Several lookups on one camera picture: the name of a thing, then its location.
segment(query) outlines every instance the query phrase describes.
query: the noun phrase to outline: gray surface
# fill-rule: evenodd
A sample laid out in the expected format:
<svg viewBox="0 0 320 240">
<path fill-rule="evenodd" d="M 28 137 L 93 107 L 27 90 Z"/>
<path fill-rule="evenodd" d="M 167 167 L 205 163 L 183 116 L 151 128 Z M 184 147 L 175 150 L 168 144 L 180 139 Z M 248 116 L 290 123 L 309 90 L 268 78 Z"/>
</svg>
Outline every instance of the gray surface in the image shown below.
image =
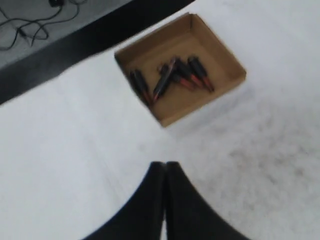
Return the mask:
<svg viewBox="0 0 320 240">
<path fill-rule="evenodd" d="M 52 21 L 59 21 L 70 18 L 75 12 L 76 7 L 66 1 L 62 13 Z M 93 22 L 94 20 L 110 13 L 114 9 L 130 2 L 131 0 L 88 0 L 88 2 L 81 6 L 80 14 L 77 18 L 70 22 L 59 23 L 47 26 L 50 34 L 48 40 L 38 40 L 33 47 L 30 47 L 24 39 L 18 38 L 16 45 L 9 51 L 0 51 L 0 69 L 9 63 L 13 63 L 32 52 L 43 48 L 49 43 L 64 37 L 77 29 Z M 11 18 L 26 18 L 26 19 L 40 19 L 48 17 L 57 11 L 57 8 L 52 8 L 47 0 L 1 0 L 0 6 L 5 10 L 7 15 Z M 6 19 L 0 13 L 0 22 Z M 35 25 L 26 28 L 27 33 L 34 33 Z M 0 46 L 8 46 L 14 37 L 15 30 L 11 24 L 7 24 L 0 28 Z"/>
<path fill-rule="evenodd" d="M 2 105 L 0 239 L 82 239 L 129 199 L 150 161 L 180 161 L 208 203 L 252 240 L 319 240 L 319 7 L 197 0 L 166 19 L 199 14 L 248 72 L 237 89 L 168 128 L 114 59 L 151 29 Z"/>
</svg>

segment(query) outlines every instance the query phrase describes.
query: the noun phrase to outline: cable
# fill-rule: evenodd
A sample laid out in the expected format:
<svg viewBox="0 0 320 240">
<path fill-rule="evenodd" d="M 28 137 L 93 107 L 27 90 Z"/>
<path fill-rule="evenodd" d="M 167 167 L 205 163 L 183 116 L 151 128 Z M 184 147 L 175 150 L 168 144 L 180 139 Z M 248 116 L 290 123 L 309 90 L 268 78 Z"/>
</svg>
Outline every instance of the cable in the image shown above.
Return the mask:
<svg viewBox="0 0 320 240">
<path fill-rule="evenodd" d="M 7 19 L 6 21 L 0 23 L 0 27 L 4 26 L 5 24 L 8 24 L 8 23 L 12 24 L 12 22 L 14 22 L 14 21 L 27 22 L 27 23 L 19 26 L 18 28 L 16 26 L 13 26 L 14 28 L 16 28 L 16 31 L 15 31 L 14 39 L 13 39 L 11 45 L 6 46 L 6 47 L 0 46 L 0 51 L 8 51 L 8 50 L 10 50 L 15 45 L 19 35 L 22 38 L 26 39 L 27 42 L 28 42 L 28 39 L 32 39 L 31 47 L 34 45 L 35 40 L 47 40 L 49 38 L 49 33 L 48 33 L 47 29 L 45 28 L 45 26 L 53 25 L 53 24 L 66 23 L 66 22 L 69 22 L 69 21 L 75 19 L 80 13 L 80 6 L 85 4 L 88 0 L 83 0 L 83 1 L 80 1 L 80 2 L 78 2 L 76 0 L 68 0 L 68 1 L 72 5 L 76 6 L 76 13 L 72 17 L 70 17 L 68 19 L 59 20 L 59 21 L 53 21 L 53 22 L 47 22 L 47 23 L 40 23 L 40 21 L 49 21 L 49 20 L 52 20 L 55 17 L 57 17 L 63 10 L 62 6 L 59 7 L 58 11 L 55 14 L 53 14 L 53 15 L 51 15 L 49 17 L 46 17 L 46 18 L 39 18 L 39 19 L 35 19 L 35 20 L 30 20 L 30 19 L 25 19 L 25 18 L 9 18 L 6 15 L 6 13 L 3 11 L 3 9 L 0 8 L 0 12 Z M 26 34 L 26 32 L 23 30 L 23 28 L 25 28 L 25 27 L 27 27 L 27 26 L 29 26 L 31 24 L 37 24 L 38 25 L 38 29 L 33 35 Z M 38 36 L 38 33 L 40 31 L 43 31 L 45 35 L 44 36 Z"/>
<path fill-rule="evenodd" d="M 18 28 L 16 28 L 16 27 L 14 26 L 14 27 L 16 28 L 16 32 L 15 32 L 15 36 L 14 36 L 14 39 L 13 39 L 11 45 L 6 46 L 6 47 L 0 46 L 0 51 L 8 51 L 8 50 L 10 50 L 10 49 L 15 45 L 15 43 L 16 43 L 16 41 L 17 41 L 17 39 L 18 39 L 18 35 L 20 35 L 22 38 L 26 39 L 27 42 L 28 42 L 28 39 L 27 39 L 27 38 L 32 39 L 32 40 L 33 40 L 34 38 L 35 38 L 35 39 L 39 39 L 39 40 L 46 40 L 46 39 L 48 39 L 48 38 L 49 38 L 49 33 L 48 33 L 48 31 L 43 27 L 43 25 L 42 25 L 41 23 L 39 23 L 39 21 L 47 21 L 47 20 L 54 19 L 56 16 L 58 16 L 58 15 L 61 13 L 61 11 L 62 11 L 62 7 L 59 7 L 58 11 L 57 11 L 55 14 L 49 16 L 49 17 L 39 18 L 39 19 L 35 19 L 35 20 L 30 20 L 30 19 L 25 19 L 25 18 L 9 18 L 9 17 L 7 16 L 7 14 L 5 13 L 5 11 L 0 7 L 0 12 L 1 12 L 1 13 L 3 14 L 3 16 L 7 19 L 6 21 L 0 23 L 0 27 L 2 27 L 2 26 L 5 25 L 5 24 L 12 23 L 12 22 L 14 22 L 14 21 L 27 22 L 26 24 L 24 24 L 24 25 L 22 25 L 22 26 L 20 26 L 20 27 L 18 27 Z M 34 36 L 34 35 L 26 34 L 26 32 L 23 30 L 23 28 L 25 28 L 25 27 L 27 27 L 27 26 L 29 26 L 29 25 L 31 25 L 31 24 L 37 24 L 37 25 L 39 25 L 38 32 L 39 32 L 40 30 L 42 30 L 42 31 L 44 32 L 44 34 L 45 34 L 45 37 L 36 37 L 36 36 Z"/>
<path fill-rule="evenodd" d="M 52 24 L 66 23 L 66 22 L 69 22 L 69 21 L 75 19 L 75 18 L 79 15 L 79 13 L 80 13 L 80 6 L 83 5 L 83 4 L 85 4 L 85 3 L 87 3 L 87 1 L 88 1 L 88 0 L 83 0 L 83 1 L 77 2 L 77 1 L 75 1 L 75 0 L 69 0 L 69 2 L 70 2 L 71 4 L 73 4 L 73 5 L 76 6 L 76 13 L 75 13 L 72 17 L 70 17 L 70 18 L 68 18 L 68 19 L 60 20 L 60 21 L 48 22 L 48 23 L 43 24 L 42 26 L 45 27 L 45 26 L 52 25 Z M 36 36 L 37 36 L 37 34 L 38 34 L 38 32 L 39 32 L 40 30 L 41 30 L 41 28 L 39 27 L 39 29 L 38 29 L 38 30 L 35 32 L 35 34 L 33 35 L 32 42 L 31 42 L 31 46 L 34 45 Z"/>
</svg>

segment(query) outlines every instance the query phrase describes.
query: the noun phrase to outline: black edge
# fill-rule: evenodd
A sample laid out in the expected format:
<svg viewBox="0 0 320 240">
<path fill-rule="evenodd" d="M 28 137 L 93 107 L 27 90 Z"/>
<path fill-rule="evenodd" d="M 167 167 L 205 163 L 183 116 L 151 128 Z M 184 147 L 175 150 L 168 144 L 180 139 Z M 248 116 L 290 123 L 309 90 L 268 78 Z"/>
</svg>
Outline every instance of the black edge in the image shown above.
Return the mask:
<svg viewBox="0 0 320 240">
<path fill-rule="evenodd" d="M 79 61 L 163 20 L 194 0 L 132 0 L 126 5 L 0 70 L 0 104 Z"/>
<path fill-rule="evenodd" d="M 164 220 L 166 165 L 153 162 L 124 207 L 84 240 L 159 240 Z"/>
<path fill-rule="evenodd" d="M 249 240 L 226 223 L 201 197 L 177 162 L 168 162 L 168 240 Z"/>
</svg>

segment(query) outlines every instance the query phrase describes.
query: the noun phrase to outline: wire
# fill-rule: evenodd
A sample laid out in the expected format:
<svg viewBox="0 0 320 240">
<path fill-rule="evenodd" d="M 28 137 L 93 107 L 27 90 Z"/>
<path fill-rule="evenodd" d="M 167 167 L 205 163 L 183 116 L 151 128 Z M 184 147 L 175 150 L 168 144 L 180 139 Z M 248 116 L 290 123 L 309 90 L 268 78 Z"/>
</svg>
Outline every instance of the wire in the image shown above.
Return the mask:
<svg viewBox="0 0 320 240">
<path fill-rule="evenodd" d="M 9 17 L 7 16 L 7 14 L 5 13 L 5 11 L 0 7 L 0 12 L 1 12 L 1 13 L 3 14 L 3 16 L 7 19 L 6 21 L 0 23 L 0 27 L 6 25 L 6 24 L 8 24 L 8 23 L 12 23 L 12 22 L 14 22 L 14 21 L 27 22 L 26 24 L 23 24 L 23 25 L 21 25 L 21 26 L 18 27 L 18 28 L 14 26 L 14 27 L 16 28 L 16 31 L 15 31 L 14 39 L 13 39 L 13 41 L 11 42 L 11 45 L 5 46 L 5 47 L 0 46 L 0 51 L 8 51 L 8 50 L 10 50 L 10 49 L 15 45 L 15 43 L 16 43 L 16 41 L 17 41 L 17 39 L 18 39 L 18 35 L 20 35 L 22 38 L 26 39 L 27 42 L 28 42 L 28 39 L 27 39 L 27 38 L 32 39 L 32 40 L 33 40 L 34 38 L 35 38 L 35 39 L 39 39 L 39 40 L 46 40 L 46 39 L 48 39 L 48 38 L 49 38 L 49 33 L 48 33 L 48 31 L 43 27 L 43 25 L 42 25 L 41 23 L 39 23 L 39 21 L 47 21 L 47 20 L 54 19 L 56 16 L 58 16 L 58 15 L 61 13 L 61 11 L 62 11 L 62 7 L 59 7 L 58 11 L 57 11 L 55 14 L 49 16 L 49 17 L 39 18 L 39 19 L 35 19 L 35 20 L 30 20 L 30 19 L 18 18 L 18 17 L 16 17 L 16 18 L 9 18 Z M 45 37 L 40 38 L 40 37 L 37 37 L 37 36 L 34 36 L 34 35 L 26 34 L 26 32 L 23 30 L 23 28 L 25 28 L 25 27 L 27 27 L 27 26 L 29 26 L 29 25 L 31 25 L 31 24 L 37 24 L 37 25 L 39 26 L 38 32 L 39 32 L 40 30 L 42 30 L 42 31 L 44 32 L 44 34 L 45 34 Z"/>
<path fill-rule="evenodd" d="M 63 10 L 63 7 L 59 7 L 58 11 L 49 16 L 49 17 L 46 17 L 46 18 L 39 18 L 39 19 L 35 19 L 35 20 L 30 20 L 30 19 L 25 19 L 25 18 L 9 18 L 6 13 L 3 11 L 3 9 L 0 8 L 0 12 L 5 16 L 5 18 L 7 19 L 6 21 L 0 23 L 0 27 L 8 24 L 8 23 L 11 23 L 14 22 L 14 21 L 23 21 L 23 22 L 27 22 L 21 26 L 19 26 L 18 28 L 16 28 L 16 31 L 15 31 L 15 35 L 14 35 L 14 39 L 11 43 L 11 45 L 9 46 L 6 46 L 6 47 L 3 47 L 3 46 L 0 46 L 0 51 L 8 51 L 10 50 L 16 43 L 17 39 L 18 39 L 18 36 L 20 35 L 22 38 L 26 39 L 27 42 L 28 42 L 28 39 L 32 39 L 31 41 L 31 47 L 34 45 L 35 43 L 35 40 L 47 40 L 49 38 L 49 32 L 47 31 L 47 29 L 45 28 L 45 26 L 48 26 L 48 25 L 53 25 L 53 24 L 60 24 L 60 23 L 66 23 L 66 22 L 69 22 L 73 19 L 75 19 L 79 13 L 80 13 L 80 6 L 87 3 L 88 0 L 83 0 L 83 1 L 76 1 L 76 0 L 68 0 L 72 5 L 75 5 L 76 6 L 76 12 L 75 14 L 70 17 L 70 18 L 67 18 L 67 19 L 64 19 L 64 20 L 59 20 L 59 21 L 53 21 L 53 22 L 47 22 L 47 23 L 40 23 L 40 21 L 49 21 L 49 20 L 52 20 L 54 19 L 55 17 L 57 17 Z M 38 29 L 37 31 L 33 34 L 33 35 L 30 35 L 30 34 L 26 34 L 25 31 L 23 30 L 23 28 L 31 25 L 31 24 L 37 24 L 38 25 Z M 43 31 L 44 32 L 44 36 L 38 36 L 38 33 L 40 31 Z"/>
</svg>

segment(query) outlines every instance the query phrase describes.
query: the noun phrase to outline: open cardboard box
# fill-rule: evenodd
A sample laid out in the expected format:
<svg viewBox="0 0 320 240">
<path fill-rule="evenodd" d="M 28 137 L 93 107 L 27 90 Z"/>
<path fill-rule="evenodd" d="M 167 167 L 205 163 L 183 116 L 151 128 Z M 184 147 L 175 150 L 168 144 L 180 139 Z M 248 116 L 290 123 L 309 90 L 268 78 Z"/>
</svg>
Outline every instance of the open cardboard box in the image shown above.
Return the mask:
<svg viewBox="0 0 320 240">
<path fill-rule="evenodd" d="M 173 56 L 186 61 L 196 55 L 206 68 L 215 91 L 189 91 L 172 83 L 150 111 L 166 127 L 227 93 L 246 78 L 246 70 L 196 14 L 185 14 L 115 53 L 129 79 L 131 70 L 142 71 L 152 94 L 160 76 L 157 67 Z"/>
</svg>

